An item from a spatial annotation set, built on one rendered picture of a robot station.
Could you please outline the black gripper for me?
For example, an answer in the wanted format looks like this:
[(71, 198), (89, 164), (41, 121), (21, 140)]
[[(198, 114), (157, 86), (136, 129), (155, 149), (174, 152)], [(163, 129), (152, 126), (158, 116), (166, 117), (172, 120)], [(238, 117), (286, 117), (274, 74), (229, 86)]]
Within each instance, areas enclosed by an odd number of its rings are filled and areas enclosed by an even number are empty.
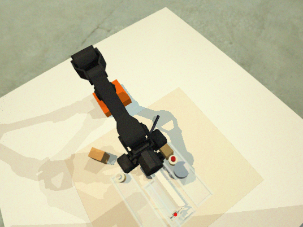
[[(153, 136), (152, 140), (155, 144), (151, 148), (154, 151), (158, 151), (167, 143), (167, 138), (161, 133), (159, 129), (156, 129), (151, 132), (151, 135)], [(129, 173), (131, 170), (133, 170), (139, 165), (138, 161), (136, 160), (136, 157), (134, 159), (131, 159), (131, 157), (128, 154), (126, 155), (125, 153), (119, 158), (117, 158), (116, 161), (124, 173)]]

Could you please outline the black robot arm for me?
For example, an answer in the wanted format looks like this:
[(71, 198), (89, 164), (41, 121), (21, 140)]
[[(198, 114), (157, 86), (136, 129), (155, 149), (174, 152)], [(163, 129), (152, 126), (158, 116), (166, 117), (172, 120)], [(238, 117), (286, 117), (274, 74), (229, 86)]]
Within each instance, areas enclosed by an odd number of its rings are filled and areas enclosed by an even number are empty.
[[(81, 79), (94, 85), (95, 94), (109, 109), (116, 121), (118, 139), (131, 159), (136, 157), (139, 165), (150, 176), (163, 167), (165, 157), (160, 152), (154, 152), (153, 136), (148, 127), (139, 123), (129, 115), (116, 93), (116, 87), (111, 83), (106, 73), (106, 62), (101, 52), (93, 45), (73, 54), (71, 64)], [(148, 140), (146, 140), (146, 136)], [(131, 151), (127, 149), (129, 147)]]

